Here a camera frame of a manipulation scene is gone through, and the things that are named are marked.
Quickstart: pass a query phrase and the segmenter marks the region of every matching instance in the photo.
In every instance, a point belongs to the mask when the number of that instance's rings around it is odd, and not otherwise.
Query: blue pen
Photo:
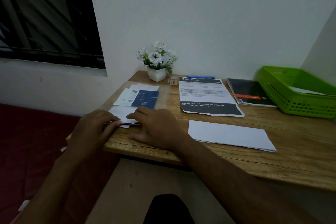
[[[201,76],[201,75],[187,75],[188,78],[198,78],[198,79],[214,79],[214,76]]]

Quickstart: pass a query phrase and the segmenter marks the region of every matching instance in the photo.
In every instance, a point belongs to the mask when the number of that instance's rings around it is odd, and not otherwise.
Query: blue card
[[[154,109],[158,95],[158,91],[140,90],[131,106],[145,106],[149,109]]]

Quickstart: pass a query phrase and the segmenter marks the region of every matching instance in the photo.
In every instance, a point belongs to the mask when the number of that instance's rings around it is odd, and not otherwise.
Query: left hand
[[[83,116],[73,130],[64,157],[75,163],[83,162],[103,146],[120,124],[118,117],[103,110]]]

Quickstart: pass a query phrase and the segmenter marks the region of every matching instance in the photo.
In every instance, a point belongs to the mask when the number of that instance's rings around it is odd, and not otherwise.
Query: hand
[[[174,115],[166,109],[139,107],[127,118],[141,122],[145,128],[141,134],[131,134],[130,138],[157,148],[175,151],[179,143],[188,137]]]
[[[63,155],[75,162],[86,160],[103,146],[120,124],[120,119],[107,111],[96,110],[84,115],[73,130]]]

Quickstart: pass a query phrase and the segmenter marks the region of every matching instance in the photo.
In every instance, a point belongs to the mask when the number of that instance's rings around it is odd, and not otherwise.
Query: green plastic basket
[[[258,82],[269,98],[287,114],[336,118],[336,96],[300,93],[289,86],[336,95],[336,87],[307,73],[287,67],[263,66]]]

